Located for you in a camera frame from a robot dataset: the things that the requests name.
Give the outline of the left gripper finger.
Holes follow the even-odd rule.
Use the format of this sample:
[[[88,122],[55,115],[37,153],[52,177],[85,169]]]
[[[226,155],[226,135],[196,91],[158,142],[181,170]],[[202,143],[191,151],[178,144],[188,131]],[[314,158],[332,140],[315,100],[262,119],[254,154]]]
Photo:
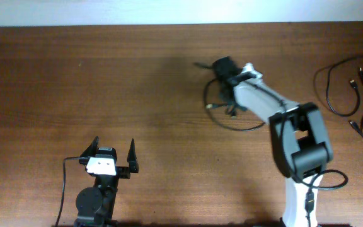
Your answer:
[[[131,173],[138,173],[139,172],[139,164],[135,152],[135,140],[131,140],[130,149],[127,155],[127,162],[129,164],[129,171]]]
[[[98,150],[99,137],[96,136],[92,143],[81,153],[80,157],[87,158],[94,156]]]

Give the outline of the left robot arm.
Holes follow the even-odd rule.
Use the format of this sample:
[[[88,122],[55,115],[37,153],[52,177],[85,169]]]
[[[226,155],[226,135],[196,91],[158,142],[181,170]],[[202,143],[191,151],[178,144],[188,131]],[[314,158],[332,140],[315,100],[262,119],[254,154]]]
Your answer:
[[[131,141],[127,154],[127,166],[117,165],[115,148],[100,147],[98,143],[99,138],[94,138],[79,159],[79,163],[85,166],[86,173],[94,177],[95,182],[93,186],[80,191],[76,197],[78,214],[74,226],[115,226],[112,215],[118,182],[121,179],[129,179],[131,174],[139,172],[134,140]]]

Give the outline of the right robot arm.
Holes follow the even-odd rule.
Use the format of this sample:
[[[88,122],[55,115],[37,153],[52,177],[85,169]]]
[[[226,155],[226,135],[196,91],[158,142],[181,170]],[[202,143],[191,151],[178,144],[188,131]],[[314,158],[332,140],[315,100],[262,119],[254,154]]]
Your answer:
[[[268,125],[275,164],[285,178],[281,226],[318,226],[316,205],[333,151],[319,108],[300,104],[267,86],[253,64],[238,67],[230,57],[210,66],[220,85],[226,114],[251,111]]]

